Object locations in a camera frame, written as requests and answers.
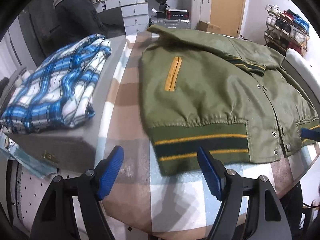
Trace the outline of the green and orange varsity jacket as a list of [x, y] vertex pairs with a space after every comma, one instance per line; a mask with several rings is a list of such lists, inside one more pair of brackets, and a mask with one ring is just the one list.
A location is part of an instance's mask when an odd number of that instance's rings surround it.
[[149, 27], [141, 58], [142, 116], [161, 174], [199, 168], [197, 151], [224, 164], [291, 156], [319, 131], [311, 99], [272, 48], [191, 29]]

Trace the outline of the checkered bed blanket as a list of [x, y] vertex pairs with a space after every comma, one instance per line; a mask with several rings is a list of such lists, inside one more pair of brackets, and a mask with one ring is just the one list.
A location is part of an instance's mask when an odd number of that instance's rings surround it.
[[[106, 213], [133, 228], [166, 239], [197, 239], [207, 234], [220, 203], [210, 194], [200, 168], [176, 175], [161, 174], [142, 116], [143, 52], [157, 34], [146, 31], [128, 36], [110, 82], [98, 135], [97, 157], [106, 157], [116, 145], [124, 162], [111, 194], [104, 199]], [[284, 56], [283, 68], [304, 89], [319, 116], [319, 84], [308, 67], [295, 66]], [[295, 154], [264, 164], [225, 164], [248, 178], [265, 175], [283, 196], [319, 157], [312, 142]]]

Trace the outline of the wooden door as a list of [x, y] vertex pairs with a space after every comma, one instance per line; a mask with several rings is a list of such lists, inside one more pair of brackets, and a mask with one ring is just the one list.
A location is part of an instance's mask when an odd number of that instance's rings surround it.
[[220, 28], [220, 33], [238, 37], [246, 0], [212, 0], [210, 23]]

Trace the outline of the shoe rack with shoes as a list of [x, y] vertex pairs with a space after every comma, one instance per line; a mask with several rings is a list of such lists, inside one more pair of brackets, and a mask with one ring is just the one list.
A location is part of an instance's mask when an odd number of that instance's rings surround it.
[[293, 49], [305, 56], [308, 52], [310, 25], [290, 9], [281, 11], [279, 6], [268, 4], [265, 10], [268, 13], [265, 45], [283, 55], [288, 49]]

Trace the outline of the black cabinet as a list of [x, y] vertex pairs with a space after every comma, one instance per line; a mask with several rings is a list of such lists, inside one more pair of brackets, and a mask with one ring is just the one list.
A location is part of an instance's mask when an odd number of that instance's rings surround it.
[[23, 38], [37, 66], [67, 43], [53, 9], [53, 1], [32, 0], [18, 16]]

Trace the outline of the silver aluminium suitcase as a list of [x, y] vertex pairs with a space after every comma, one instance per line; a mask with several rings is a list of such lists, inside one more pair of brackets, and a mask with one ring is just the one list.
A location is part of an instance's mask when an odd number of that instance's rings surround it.
[[191, 29], [191, 22], [189, 20], [169, 20], [169, 19], [153, 19], [150, 25], [159, 25], [170, 29]]

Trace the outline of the blue white plaid shirt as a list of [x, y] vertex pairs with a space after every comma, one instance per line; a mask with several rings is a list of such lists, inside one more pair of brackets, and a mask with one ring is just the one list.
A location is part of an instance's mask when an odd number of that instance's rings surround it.
[[101, 34], [60, 48], [16, 88], [1, 125], [29, 134], [74, 128], [93, 118], [93, 92], [111, 54], [111, 41]]

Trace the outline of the white drawer cabinet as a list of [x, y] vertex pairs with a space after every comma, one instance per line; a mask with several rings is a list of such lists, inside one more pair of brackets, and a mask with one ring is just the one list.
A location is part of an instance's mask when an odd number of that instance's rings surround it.
[[146, 0], [102, 0], [93, 6], [107, 27], [118, 27], [125, 35], [145, 31], [149, 25]]

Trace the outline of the cardboard box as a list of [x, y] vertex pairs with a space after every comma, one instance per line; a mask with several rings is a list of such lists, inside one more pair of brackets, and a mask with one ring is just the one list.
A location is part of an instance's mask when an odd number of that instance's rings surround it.
[[221, 34], [221, 28], [210, 22], [199, 21], [196, 30], [204, 31], [207, 33]]

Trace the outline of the black red box on suitcase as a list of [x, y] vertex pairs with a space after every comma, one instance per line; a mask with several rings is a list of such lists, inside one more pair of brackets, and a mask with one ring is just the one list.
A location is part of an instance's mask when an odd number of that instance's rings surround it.
[[185, 9], [167, 9], [167, 20], [189, 20], [189, 11]]

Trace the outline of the white upright suitcase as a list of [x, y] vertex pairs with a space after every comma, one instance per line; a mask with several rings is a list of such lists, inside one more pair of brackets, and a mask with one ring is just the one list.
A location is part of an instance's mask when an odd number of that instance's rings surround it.
[[182, 0], [182, 5], [189, 12], [191, 29], [195, 29], [200, 21], [210, 21], [212, 0]]

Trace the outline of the person in grey hoodie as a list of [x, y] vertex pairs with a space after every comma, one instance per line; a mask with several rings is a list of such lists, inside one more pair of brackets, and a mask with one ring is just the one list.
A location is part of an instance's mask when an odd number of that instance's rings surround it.
[[53, 8], [69, 42], [76, 42], [93, 34], [107, 35], [93, 2], [94, 0], [54, 0]]

